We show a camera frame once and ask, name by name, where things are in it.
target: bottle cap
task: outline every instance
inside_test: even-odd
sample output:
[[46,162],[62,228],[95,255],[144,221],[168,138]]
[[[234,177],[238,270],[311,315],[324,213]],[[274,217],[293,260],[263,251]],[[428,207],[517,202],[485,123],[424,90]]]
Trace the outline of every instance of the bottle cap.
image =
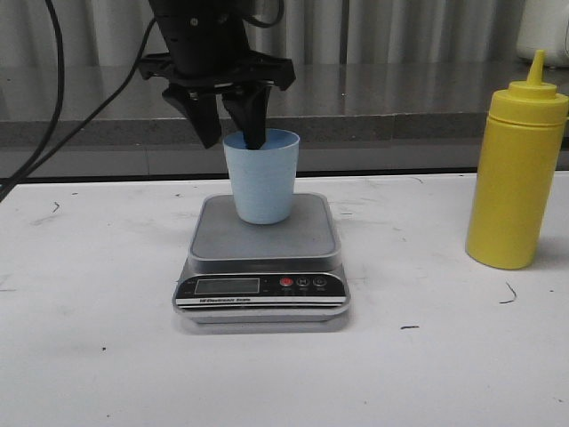
[[544,83],[545,51],[535,52],[525,81],[511,82],[509,88],[494,93],[490,117],[515,125],[561,125],[567,120],[569,98],[557,93],[557,86]]

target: black cable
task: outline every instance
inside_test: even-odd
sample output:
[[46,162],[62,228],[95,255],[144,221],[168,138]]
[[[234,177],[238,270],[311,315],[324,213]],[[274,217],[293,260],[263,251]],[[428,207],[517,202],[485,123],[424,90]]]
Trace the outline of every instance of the black cable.
[[278,12],[276,13],[275,20],[272,22],[263,22],[262,20],[258,20],[254,16],[244,13],[238,7],[234,7],[233,9],[239,18],[249,22],[251,25],[259,28],[271,28],[278,24],[282,20],[283,16],[285,16],[285,0],[278,0]]
[[65,61],[63,57],[63,35],[61,34],[60,22],[57,19],[57,13],[53,7],[52,0],[45,0],[45,6],[50,14],[53,26],[53,33],[55,34],[55,44],[57,46],[57,98],[55,107],[53,109],[52,118],[45,130],[42,140],[37,145],[29,159],[12,174],[4,185],[0,188],[0,202],[8,196],[10,191],[18,185],[28,174],[28,168],[33,165],[38,157],[42,154],[49,140],[52,138],[53,131],[60,119],[61,110],[63,108],[63,94],[65,92]]
[[134,63],[132,64],[131,70],[129,71],[126,79],[121,83],[118,88],[111,93],[111,95],[104,100],[99,107],[97,107],[83,122],[75,127],[65,138],[63,138],[60,142],[57,143],[47,154],[45,154],[41,159],[39,159],[34,165],[29,167],[23,177],[28,176],[29,174],[33,173],[38,167],[43,165],[47,160],[49,160],[61,147],[63,147],[71,138],[73,138],[79,131],[81,131],[94,117],[96,117],[104,108],[107,107],[124,89],[125,87],[131,82],[134,74],[136,73],[137,67],[140,62],[140,58],[142,58],[142,54],[144,53],[144,49],[146,48],[146,44],[148,42],[148,38],[150,36],[150,31],[156,24],[156,18],[153,18],[146,27],[144,32],[144,37],[142,38],[142,42],[140,43],[140,48],[138,53],[136,54],[136,58]]

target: red button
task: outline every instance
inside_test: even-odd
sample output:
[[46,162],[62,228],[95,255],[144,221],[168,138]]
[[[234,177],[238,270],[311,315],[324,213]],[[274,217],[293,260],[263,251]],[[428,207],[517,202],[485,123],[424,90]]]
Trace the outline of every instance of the red button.
[[292,280],[291,278],[281,278],[280,284],[282,286],[292,286],[294,283],[294,280]]

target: bottle nozzle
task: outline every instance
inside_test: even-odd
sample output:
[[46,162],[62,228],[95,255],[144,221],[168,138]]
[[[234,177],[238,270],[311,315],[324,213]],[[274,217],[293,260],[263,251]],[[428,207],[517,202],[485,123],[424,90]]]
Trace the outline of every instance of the bottle nozzle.
[[545,51],[540,49],[535,51],[532,67],[527,75],[526,82],[531,86],[540,86],[543,83],[543,62],[545,61]]

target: white container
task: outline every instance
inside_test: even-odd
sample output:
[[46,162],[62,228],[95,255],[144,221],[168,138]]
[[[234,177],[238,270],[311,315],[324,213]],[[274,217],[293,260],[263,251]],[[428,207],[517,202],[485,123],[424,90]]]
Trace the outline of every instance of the white container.
[[293,208],[299,135],[268,129],[260,149],[247,149],[243,133],[223,140],[229,179],[239,218],[253,224],[274,224]]
[[569,67],[569,0],[526,0],[517,56],[531,60],[545,50],[545,65]]

